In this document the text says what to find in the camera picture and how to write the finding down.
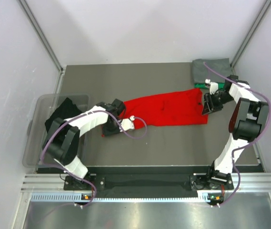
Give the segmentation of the folded green t shirt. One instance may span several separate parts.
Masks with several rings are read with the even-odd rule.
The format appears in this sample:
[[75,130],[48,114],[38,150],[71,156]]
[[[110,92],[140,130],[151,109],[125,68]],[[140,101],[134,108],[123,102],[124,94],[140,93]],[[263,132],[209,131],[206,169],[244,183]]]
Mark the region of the folded green t shirt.
[[[218,83],[218,86],[219,86],[219,89],[222,89],[224,87],[224,83]],[[205,83],[195,83],[194,84],[194,87],[195,88],[200,88],[200,89],[208,89],[206,86],[205,86]]]

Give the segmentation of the aluminium frame post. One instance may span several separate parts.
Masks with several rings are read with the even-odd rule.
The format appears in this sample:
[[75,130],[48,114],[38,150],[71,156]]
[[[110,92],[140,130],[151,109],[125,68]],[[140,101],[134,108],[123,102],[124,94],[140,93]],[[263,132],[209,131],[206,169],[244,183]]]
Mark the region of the aluminium frame post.
[[271,8],[271,0],[265,0],[263,2],[263,5],[258,11],[258,14],[255,16],[254,21],[251,23],[251,26],[248,32],[246,33],[244,39],[242,40],[241,45],[237,49],[237,52],[231,61],[231,68],[234,69],[234,67],[236,66],[240,58],[242,57],[243,53],[245,52],[246,48],[250,44],[251,40],[253,39],[259,26],[262,24],[270,8]]
[[29,20],[30,24],[32,25],[35,33],[37,34],[40,42],[42,43],[44,49],[48,53],[50,59],[54,63],[56,69],[59,71],[59,73],[63,72],[63,67],[58,60],[55,52],[53,51],[48,39],[46,38],[43,30],[41,29],[36,17],[34,16],[32,10],[30,9],[30,6],[28,5],[26,0],[17,0],[18,4],[20,5],[21,9],[25,13],[27,19]]

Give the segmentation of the clear plastic bin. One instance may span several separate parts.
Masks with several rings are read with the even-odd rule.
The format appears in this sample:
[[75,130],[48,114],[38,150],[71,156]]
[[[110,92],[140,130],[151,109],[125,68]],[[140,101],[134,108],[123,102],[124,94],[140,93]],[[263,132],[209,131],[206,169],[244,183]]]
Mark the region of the clear plastic bin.
[[86,112],[91,107],[90,97],[85,93],[42,95],[37,100],[33,119],[28,129],[28,139],[22,160],[25,167],[34,168],[39,164],[42,146],[47,136],[45,121],[66,98],[70,98],[82,113]]

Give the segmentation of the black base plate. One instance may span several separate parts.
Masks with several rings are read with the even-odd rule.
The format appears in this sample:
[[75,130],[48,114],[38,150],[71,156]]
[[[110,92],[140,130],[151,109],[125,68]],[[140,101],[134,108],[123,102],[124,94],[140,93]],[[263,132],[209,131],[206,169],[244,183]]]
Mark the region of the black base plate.
[[189,174],[90,174],[85,177],[98,192],[113,190],[116,187],[170,187],[185,191],[233,190],[231,176],[228,180],[208,180],[205,175]]

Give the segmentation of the folded grey t shirt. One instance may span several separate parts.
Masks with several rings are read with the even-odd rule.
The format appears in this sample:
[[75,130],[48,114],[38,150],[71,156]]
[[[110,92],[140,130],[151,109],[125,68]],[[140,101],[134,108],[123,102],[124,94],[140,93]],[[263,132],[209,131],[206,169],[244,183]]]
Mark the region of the folded grey t shirt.
[[229,58],[224,59],[196,59],[192,61],[191,74],[194,83],[205,83],[206,79],[210,79],[212,82],[224,83],[225,80],[210,71],[205,65],[214,70],[215,72],[221,74],[222,76],[228,77],[233,75],[233,71],[230,66]]

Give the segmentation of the left aluminium frame post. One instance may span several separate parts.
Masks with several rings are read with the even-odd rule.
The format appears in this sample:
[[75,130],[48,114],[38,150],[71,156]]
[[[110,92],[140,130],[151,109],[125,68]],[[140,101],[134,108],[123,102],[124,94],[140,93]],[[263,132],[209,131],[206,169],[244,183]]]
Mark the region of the left aluminium frame post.
[[54,63],[56,69],[59,71],[59,73],[63,72],[63,67],[58,60],[55,52],[53,51],[48,39],[46,38],[43,30],[41,29],[36,17],[34,16],[32,10],[30,9],[30,6],[28,5],[26,0],[17,0],[18,4],[20,5],[21,9],[25,13],[27,19],[29,20],[30,24],[32,25],[35,33],[37,34],[40,42],[42,43],[44,49],[48,53],[50,59]]

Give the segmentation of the right aluminium frame post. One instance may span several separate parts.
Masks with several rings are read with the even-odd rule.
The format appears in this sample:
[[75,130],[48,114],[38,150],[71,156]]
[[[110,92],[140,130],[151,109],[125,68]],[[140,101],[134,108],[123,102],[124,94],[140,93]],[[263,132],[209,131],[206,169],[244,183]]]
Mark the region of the right aluminium frame post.
[[231,61],[231,68],[234,69],[234,67],[236,66],[240,58],[242,57],[243,53],[245,52],[246,48],[250,44],[251,40],[253,39],[259,26],[262,24],[270,8],[271,8],[271,0],[265,0],[263,2],[263,5],[258,11],[258,14],[255,16],[254,21],[251,23],[251,26],[248,32],[246,33],[244,39],[242,40],[241,45],[237,49],[237,52]]

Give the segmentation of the red t shirt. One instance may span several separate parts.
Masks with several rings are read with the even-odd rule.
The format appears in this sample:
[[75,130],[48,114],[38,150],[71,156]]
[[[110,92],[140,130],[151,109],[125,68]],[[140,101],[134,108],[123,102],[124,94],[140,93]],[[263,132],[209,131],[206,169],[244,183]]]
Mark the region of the red t shirt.
[[117,99],[119,118],[139,117],[152,126],[205,125],[208,116],[202,115],[202,92],[199,88],[155,94],[124,102]]

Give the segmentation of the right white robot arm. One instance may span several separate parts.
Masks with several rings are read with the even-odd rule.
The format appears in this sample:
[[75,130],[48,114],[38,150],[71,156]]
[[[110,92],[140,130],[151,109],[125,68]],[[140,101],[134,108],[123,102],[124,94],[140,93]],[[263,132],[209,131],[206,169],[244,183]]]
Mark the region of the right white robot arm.
[[247,81],[230,75],[223,88],[210,79],[205,81],[209,92],[204,94],[202,114],[209,115],[223,109],[224,104],[234,101],[236,106],[229,121],[229,139],[222,151],[209,167],[205,183],[215,189],[221,185],[231,185],[231,173],[236,161],[244,149],[263,132],[268,115],[269,105],[259,100]]

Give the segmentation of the black t shirt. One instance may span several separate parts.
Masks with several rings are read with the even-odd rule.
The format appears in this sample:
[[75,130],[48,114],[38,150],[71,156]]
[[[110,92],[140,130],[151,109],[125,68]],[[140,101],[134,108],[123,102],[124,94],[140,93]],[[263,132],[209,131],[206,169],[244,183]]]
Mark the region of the black t shirt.
[[52,122],[56,118],[60,119],[67,119],[67,118],[73,118],[77,115],[80,115],[82,111],[76,106],[76,104],[73,103],[73,101],[70,98],[66,98],[58,108],[55,109],[55,111],[51,114],[51,116],[45,121],[45,127],[47,133],[50,130],[50,127],[52,125]]

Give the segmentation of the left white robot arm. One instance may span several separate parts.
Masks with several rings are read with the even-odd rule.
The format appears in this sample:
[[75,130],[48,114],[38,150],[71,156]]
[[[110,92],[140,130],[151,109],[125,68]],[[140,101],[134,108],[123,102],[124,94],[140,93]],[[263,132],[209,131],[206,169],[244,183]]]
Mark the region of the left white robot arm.
[[40,162],[44,163],[45,156],[50,156],[55,166],[69,174],[65,179],[69,185],[80,189],[93,187],[88,168],[78,156],[79,139],[98,126],[101,126],[103,136],[133,129],[133,120],[120,118],[125,110],[124,102],[115,99],[111,104],[100,102],[74,117],[49,118],[50,125],[42,145]]

